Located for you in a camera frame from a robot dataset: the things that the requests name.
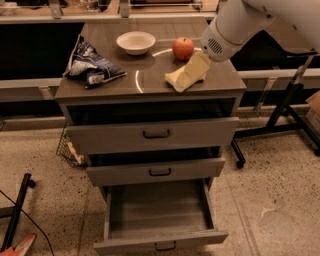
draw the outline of wire basket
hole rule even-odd
[[[87,167],[84,157],[77,155],[73,149],[72,142],[67,135],[66,129],[63,128],[56,154],[61,156],[72,168],[84,169]]]

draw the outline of drawer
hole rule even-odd
[[[87,174],[94,186],[213,178],[220,175],[225,163],[224,158],[215,157],[218,153],[215,151],[218,149],[139,152],[128,156],[116,155],[113,157],[119,158],[116,160],[112,156],[106,156],[99,163],[103,166],[88,167]],[[129,164],[117,164],[121,161]]]
[[[223,243],[204,180],[108,187],[99,255],[168,251]]]
[[[70,126],[79,154],[136,152],[228,145],[237,117],[171,122]]]

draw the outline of floor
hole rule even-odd
[[[266,118],[241,119],[241,127]],[[36,187],[24,210],[48,236],[56,256],[97,255],[105,203],[83,170],[56,155],[61,128],[0,132],[0,189],[15,199],[24,173]],[[247,164],[241,170],[228,146],[226,164],[210,191],[216,223],[229,232],[221,245],[132,256],[318,256],[320,255],[320,158],[302,133],[238,140]],[[11,203],[0,195],[0,205]],[[0,219],[2,243],[8,219]],[[37,234],[30,255],[52,255],[44,236],[21,216],[13,244]]]

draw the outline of ceramic bowl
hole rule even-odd
[[[155,42],[153,35],[142,31],[128,32],[117,38],[117,44],[129,55],[145,54]]]

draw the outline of drawer handle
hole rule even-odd
[[[157,243],[154,244],[154,247],[155,247],[156,251],[158,251],[158,252],[171,251],[171,250],[176,249],[176,241],[173,241],[173,245],[171,247],[160,248]]]
[[[171,174],[171,168],[168,168],[168,172],[165,172],[165,173],[155,173],[155,172],[152,172],[152,170],[150,169],[149,170],[149,174],[150,176],[169,176]]]
[[[171,135],[171,133],[168,129],[163,133],[148,133],[146,131],[143,131],[142,135],[145,139],[165,139],[168,138]]]

